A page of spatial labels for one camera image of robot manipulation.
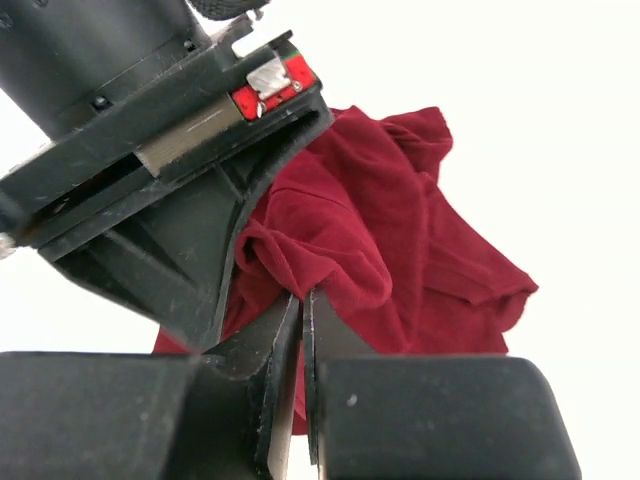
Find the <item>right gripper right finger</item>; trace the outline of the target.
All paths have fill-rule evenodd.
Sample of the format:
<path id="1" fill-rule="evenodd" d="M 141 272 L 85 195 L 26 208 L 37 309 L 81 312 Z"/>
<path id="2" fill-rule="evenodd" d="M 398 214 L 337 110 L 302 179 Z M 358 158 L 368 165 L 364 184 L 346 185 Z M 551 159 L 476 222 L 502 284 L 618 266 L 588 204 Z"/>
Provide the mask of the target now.
<path id="1" fill-rule="evenodd" d="M 376 353 L 313 289 L 303 345 L 322 479 L 578 479 L 554 393 L 529 360 Z"/>

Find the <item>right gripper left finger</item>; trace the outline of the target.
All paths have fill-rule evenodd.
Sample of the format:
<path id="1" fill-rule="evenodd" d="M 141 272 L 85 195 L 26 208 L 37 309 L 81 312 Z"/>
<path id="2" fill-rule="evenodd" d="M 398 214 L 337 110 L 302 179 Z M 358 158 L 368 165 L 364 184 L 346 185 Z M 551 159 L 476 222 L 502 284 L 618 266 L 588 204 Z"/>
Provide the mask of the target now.
<path id="1" fill-rule="evenodd" d="M 1 357 L 5 479 L 282 479 L 300 304 L 202 355 Z"/>

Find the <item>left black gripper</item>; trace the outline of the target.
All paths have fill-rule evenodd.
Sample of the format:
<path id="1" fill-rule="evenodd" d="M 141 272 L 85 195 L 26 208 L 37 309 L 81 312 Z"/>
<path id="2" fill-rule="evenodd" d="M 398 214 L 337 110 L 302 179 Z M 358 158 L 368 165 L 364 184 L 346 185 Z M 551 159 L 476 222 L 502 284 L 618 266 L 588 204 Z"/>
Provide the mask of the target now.
<path id="1" fill-rule="evenodd" d="M 75 284 L 215 346 L 235 243 L 287 162 L 226 161 L 171 188 L 201 167 L 198 151 L 225 158 L 269 137 L 299 149 L 331 120 L 289 33 L 236 54 L 262 9 L 3 2 L 1 89 L 50 142 L 1 181 L 2 248 L 42 246 Z"/>

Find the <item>dark red t-shirt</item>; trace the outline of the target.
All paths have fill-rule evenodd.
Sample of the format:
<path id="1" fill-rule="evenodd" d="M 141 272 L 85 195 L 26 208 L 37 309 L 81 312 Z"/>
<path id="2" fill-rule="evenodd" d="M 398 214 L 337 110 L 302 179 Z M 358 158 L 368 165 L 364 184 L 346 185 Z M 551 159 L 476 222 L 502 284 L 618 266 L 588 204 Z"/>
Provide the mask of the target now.
<path id="1" fill-rule="evenodd" d="M 222 333 L 282 291 L 321 289 L 383 354 L 504 354 L 537 286 L 438 185 L 453 138 L 436 107 L 331 127 L 276 176 L 235 248 Z"/>

